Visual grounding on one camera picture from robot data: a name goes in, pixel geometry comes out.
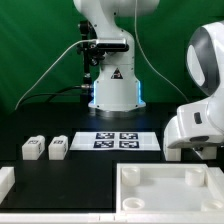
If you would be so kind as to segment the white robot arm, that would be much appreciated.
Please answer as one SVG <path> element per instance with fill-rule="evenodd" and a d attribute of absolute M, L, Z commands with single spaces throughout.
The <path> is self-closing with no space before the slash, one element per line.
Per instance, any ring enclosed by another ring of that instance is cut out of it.
<path fill-rule="evenodd" d="M 140 82 L 134 74 L 135 39 L 114 18 L 153 12 L 160 0 L 73 0 L 96 32 L 91 52 L 99 57 L 100 74 L 94 82 L 89 107 L 100 112 L 131 112 L 143 108 Z M 187 68 L 207 95 L 177 109 L 167 124 L 168 148 L 224 143 L 224 21 L 198 28 L 188 45 Z"/>

